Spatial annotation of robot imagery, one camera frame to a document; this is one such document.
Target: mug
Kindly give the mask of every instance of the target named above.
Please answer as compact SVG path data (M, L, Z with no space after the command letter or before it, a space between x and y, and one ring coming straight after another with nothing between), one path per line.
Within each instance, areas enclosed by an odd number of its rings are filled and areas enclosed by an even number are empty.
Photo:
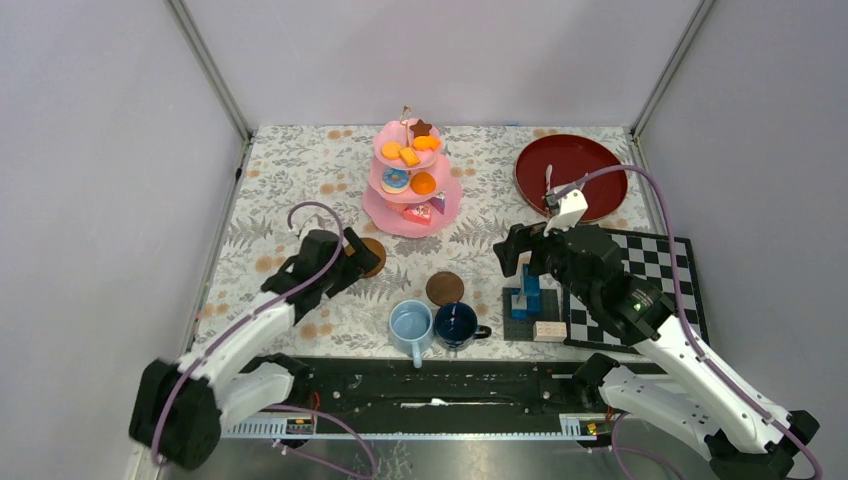
M447 303L436 313L435 330L440 343L450 350L460 350L477 338L488 338L492 329L477 323L477 314L462 302Z
M395 348L421 368L421 352L433 345L433 312L418 300L403 301L389 316L389 333Z

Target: brown coaster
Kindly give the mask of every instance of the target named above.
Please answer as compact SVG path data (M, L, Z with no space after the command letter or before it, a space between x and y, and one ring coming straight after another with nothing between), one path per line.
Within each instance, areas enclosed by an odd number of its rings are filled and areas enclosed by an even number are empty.
M368 250L371 250L371 253L380 257L380 263L378 263L377 266L374 267L374 270L371 270L370 272L366 273L364 277L362 277L362 278L371 278L374 275L377 275L378 273L380 273L380 270L382 270L383 267L386 265L386 247L384 247L383 244L380 243L379 241L377 241L373 238L370 238L370 237L363 238L362 243L364 243L365 246L368 247ZM345 253L348 254L348 255L353 253L353 246L351 246L351 245L346 246L345 247Z
M427 298L438 306L462 300L465 285L453 272L439 272L427 280Z

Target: black and white chessboard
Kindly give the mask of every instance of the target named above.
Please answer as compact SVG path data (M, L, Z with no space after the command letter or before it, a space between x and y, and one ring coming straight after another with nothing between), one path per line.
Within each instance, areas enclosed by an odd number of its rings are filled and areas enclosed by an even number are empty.
M674 301L674 285L671 276L671 254L668 240L661 235L621 230L604 229L622 249L624 270L644 278L662 288ZM687 238L675 238L677 266L680 272L680 290L683 294L683 308L686 318L695 327L696 332L709 343L707 322L698 290L698 277L695 272L695 257L692 242ZM568 338L565 345L636 353L630 347L606 333L589 315L586 307L573 295L563 299L563 318L568 325Z

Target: red plate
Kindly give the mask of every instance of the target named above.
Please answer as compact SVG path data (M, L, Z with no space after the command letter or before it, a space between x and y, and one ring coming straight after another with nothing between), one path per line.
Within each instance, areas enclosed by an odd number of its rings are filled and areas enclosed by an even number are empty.
M553 165L551 186L571 183L587 173L621 165L612 152L599 143L575 135L550 135L527 145L515 162L518 191L534 210L549 215L544 207L545 170ZM627 175L613 172L587 183L583 195L589 210L582 222L594 222L615 211L627 195Z

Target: white wall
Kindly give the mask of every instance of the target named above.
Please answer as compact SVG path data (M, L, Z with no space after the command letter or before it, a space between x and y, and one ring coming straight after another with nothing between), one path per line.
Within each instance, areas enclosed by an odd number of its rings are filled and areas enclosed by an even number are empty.
M698 0L190 0L245 117L630 125Z
M846 23L844 0L719 2L644 135L714 345L818 418L827 478L848 431Z
M0 6L0 478L124 475L240 142L163 1Z

